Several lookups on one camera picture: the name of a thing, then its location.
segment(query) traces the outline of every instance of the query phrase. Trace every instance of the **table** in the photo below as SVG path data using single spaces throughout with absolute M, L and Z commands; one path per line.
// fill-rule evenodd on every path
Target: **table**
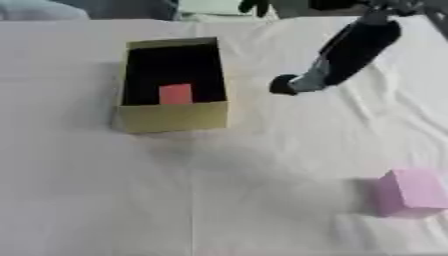
M 378 218 L 365 186 L 448 169 L 448 48 L 425 18 L 340 87 L 267 91 L 350 20 L 1 23 L 1 254 L 446 254 L 446 214 Z M 111 129 L 125 43 L 195 36 L 220 38 L 231 127 Z

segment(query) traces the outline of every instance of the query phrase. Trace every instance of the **red block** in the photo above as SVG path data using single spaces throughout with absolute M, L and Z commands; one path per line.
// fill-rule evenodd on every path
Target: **red block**
M 160 104 L 193 103 L 191 84 L 164 85 L 159 88 Z

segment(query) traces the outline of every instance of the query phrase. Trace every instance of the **cardboard box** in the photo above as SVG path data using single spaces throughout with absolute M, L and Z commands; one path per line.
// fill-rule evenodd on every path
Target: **cardboard box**
M 424 218 L 448 209 L 448 196 L 429 170 L 392 170 L 376 181 L 382 216 Z
M 128 44 L 115 118 L 122 130 L 223 128 L 227 112 L 216 38 Z

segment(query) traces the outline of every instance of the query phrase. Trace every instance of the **gold box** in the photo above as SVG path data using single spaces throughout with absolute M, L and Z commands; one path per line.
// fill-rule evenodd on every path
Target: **gold box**
M 227 125 L 228 100 L 217 38 L 131 42 L 121 82 L 115 120 L 125 132 Z M 190 86 L 191 101 L 161 104 L 161 88 L 179 84 Z

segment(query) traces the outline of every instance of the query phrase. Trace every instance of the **pink cube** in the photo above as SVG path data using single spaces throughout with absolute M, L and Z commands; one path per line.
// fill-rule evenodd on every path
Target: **pink cube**
M 421 218 L 448 209 L 437 174 L 428 170 L 392 170 L 375 182 L 382 216 Z
M 193 102 L 190 84 L 160 86 L 160 104 L 191 104 Z

